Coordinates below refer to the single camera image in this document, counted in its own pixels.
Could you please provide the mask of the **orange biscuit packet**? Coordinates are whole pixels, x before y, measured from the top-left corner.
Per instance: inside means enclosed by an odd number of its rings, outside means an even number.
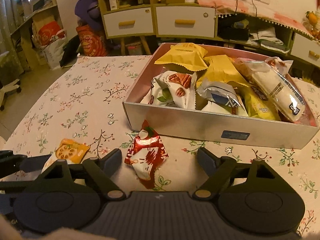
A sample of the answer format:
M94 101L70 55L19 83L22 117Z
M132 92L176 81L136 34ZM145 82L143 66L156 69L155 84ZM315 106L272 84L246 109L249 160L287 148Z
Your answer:
M68 164L80 164L90 148L89 145L81 144L73 139L62 139L58 148L44 163L41 172L44 172L57 160L66 160Z

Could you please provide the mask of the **red white candy packet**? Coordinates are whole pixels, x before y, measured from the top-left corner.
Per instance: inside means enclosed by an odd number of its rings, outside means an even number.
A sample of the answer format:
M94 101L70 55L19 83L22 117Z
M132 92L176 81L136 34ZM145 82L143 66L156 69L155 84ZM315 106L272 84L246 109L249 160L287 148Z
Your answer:
M124 163L134 169L146 189L153 189L155 172L168 157L160 135L144 120L127 151Z

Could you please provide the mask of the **yellow cracker bag blue logo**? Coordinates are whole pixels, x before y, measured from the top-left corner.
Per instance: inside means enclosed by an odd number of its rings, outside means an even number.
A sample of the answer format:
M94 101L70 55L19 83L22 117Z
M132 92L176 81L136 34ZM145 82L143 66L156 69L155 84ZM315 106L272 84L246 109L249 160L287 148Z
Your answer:
M265 120L280 121L278 110L268 97L253 85L236 85L242 98L249 117Z

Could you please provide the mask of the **white nut snack packet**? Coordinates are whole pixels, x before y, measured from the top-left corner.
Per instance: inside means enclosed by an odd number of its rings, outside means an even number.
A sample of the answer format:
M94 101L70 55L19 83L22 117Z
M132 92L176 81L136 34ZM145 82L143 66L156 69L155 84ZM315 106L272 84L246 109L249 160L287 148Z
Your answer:
M140 103L153 106L196 108L196 74L167 70L151 80L151 88Z

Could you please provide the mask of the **yellow snack bag plain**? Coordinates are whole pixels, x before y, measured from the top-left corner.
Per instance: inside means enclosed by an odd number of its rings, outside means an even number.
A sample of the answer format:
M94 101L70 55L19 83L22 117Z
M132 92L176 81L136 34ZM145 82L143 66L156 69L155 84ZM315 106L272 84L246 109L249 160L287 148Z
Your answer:
M232 59L227 55L207 56L204 57L204 62L208 65L208 68L196 81L196 88L199 88L205 79L210 82L228 83L229 81L234 81L242 85L248 84L234 67Z

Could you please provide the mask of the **clear white rice cake packet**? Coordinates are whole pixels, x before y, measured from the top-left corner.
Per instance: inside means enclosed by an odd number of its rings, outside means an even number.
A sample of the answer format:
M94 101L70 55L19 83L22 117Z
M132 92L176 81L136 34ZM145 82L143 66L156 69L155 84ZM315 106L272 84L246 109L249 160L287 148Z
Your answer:
M265 61L237 59L239 72L252 80L291 122L297 122L305 111L300 92L277 70Z

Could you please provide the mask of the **small yellow snack bag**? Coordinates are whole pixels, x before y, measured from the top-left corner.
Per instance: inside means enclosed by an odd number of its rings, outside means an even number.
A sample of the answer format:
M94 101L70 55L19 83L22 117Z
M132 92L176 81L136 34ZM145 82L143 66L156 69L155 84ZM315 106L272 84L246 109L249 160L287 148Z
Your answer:
M155 61L155 64L175 64L191 72L208 68L204 56L208 53L202 46L194 43L171 45L170 50Z

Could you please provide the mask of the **white pecan snack packet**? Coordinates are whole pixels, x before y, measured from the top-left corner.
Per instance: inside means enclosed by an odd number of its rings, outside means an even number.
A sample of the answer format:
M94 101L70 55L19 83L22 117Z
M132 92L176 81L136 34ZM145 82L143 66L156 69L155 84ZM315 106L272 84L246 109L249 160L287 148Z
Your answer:
M293 64L293 60L281 60L279 57L268 57L265 62L280 75L285 76Z

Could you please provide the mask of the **pink silver cardboard box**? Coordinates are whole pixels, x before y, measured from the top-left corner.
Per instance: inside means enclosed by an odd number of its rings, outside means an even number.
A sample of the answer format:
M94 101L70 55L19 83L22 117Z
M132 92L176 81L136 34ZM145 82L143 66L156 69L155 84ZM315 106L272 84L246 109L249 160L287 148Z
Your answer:
M163 43L124 99L132 129L242 145L303 148L319 131L293 79L266 56L243 50Z

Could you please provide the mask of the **floral tablecloth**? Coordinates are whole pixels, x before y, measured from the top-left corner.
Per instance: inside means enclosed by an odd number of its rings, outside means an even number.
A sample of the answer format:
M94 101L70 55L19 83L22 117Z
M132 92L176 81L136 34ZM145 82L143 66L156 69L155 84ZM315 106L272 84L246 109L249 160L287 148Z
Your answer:
M73 139L90 146L90 157L103 157L114 148L126 154L136 133L129 127L122 101L148 60L148 56L81 57L29 108L5 149L33 157L52 154L62 139ZM303 239L319 239L319 135L302 149L171 137L162 141L169 158L156 171L156 191L199 186L206 178L195 160L201 147L241 163L259 158L303 198L306 211L298 234Z

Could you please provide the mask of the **blue silver snack packet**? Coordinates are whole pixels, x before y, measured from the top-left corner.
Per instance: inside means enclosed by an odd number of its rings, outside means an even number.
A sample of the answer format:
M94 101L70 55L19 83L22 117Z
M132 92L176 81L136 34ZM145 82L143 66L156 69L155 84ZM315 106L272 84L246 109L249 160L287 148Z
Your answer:
M197 88L197 93L202 98L227 107L242 107L234 88L219 81L209 81L205 78Z

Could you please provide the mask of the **orange printed bag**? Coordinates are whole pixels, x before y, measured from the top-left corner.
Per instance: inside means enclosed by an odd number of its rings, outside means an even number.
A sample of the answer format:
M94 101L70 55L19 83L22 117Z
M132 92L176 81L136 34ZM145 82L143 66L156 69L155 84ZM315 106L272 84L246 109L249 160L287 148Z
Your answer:
M84 54L90 57L107 56L106 37L102 30L94 30L88 24L76 27Z

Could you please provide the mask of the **pink cloth runner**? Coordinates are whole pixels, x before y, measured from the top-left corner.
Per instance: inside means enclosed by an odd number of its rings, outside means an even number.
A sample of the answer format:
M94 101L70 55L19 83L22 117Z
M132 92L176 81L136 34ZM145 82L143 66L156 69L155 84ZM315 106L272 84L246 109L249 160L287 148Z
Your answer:
M281 14L271 9L268 5L258 1L252 2L250 0L249 2L246 2L242 0L197 0L197 2L201 7L214 8L218 14L231 15L237 13L252 17L257 16L259 19L266 20L270 23L283 25L313 39L313 36L308 32L306 27L304 27L301 22L294 20L285 14Z

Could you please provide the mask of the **purple plush toy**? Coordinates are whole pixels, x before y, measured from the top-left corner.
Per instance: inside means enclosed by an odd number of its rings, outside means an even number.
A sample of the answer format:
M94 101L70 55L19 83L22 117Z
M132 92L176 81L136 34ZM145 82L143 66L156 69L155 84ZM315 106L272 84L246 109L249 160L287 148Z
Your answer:
M74 13L92 29L103 29L98 0L78 0L75 5Z

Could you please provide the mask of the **wooden cabinet with white drawers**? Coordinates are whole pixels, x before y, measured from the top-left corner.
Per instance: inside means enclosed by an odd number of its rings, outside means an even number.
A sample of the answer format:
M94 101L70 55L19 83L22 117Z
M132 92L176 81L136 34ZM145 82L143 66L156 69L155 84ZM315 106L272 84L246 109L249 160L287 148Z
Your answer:
M293 29L270 23L266 20L245 14L218 14L214 8L201 7L194 3L160 3L149 0L146 4L134 5L113 10L109 0L98 0L107 38L157 37L199 38L241 44L251 49L264 49L257 42L236 38L222 38L222 22L228 18L244 15L252 23L271 24L276 34L287 44L288 55L319 66L319 43Z

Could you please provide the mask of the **oranges on stand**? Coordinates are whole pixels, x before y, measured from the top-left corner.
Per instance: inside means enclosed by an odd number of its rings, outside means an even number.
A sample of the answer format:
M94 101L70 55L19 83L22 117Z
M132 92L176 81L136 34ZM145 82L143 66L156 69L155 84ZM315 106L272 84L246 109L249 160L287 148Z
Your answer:
M308 32L319 40L319 17L313 11L307 11L305 14L304 25Z

